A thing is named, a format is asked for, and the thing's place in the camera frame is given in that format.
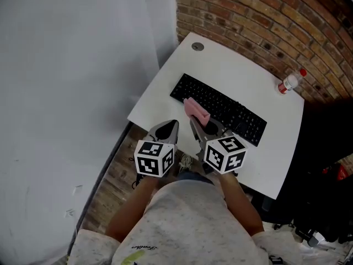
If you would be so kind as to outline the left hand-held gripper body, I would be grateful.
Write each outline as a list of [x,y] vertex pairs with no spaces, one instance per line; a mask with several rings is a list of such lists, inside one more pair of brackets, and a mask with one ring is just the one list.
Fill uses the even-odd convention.
[[138,174],[163,177],[174,165],[176,144],[165,141],[148,141],[147,136],[139,140],[134,152]]

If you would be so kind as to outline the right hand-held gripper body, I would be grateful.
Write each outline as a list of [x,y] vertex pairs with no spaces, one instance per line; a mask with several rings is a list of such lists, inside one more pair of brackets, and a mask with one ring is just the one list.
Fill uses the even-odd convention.
[[235,136],[216,136],[201,139],[196,136],[196,141],[201,147],[197,154],[205,174],[217,172],[225,174],[237,172],[242,168],[248,148]]

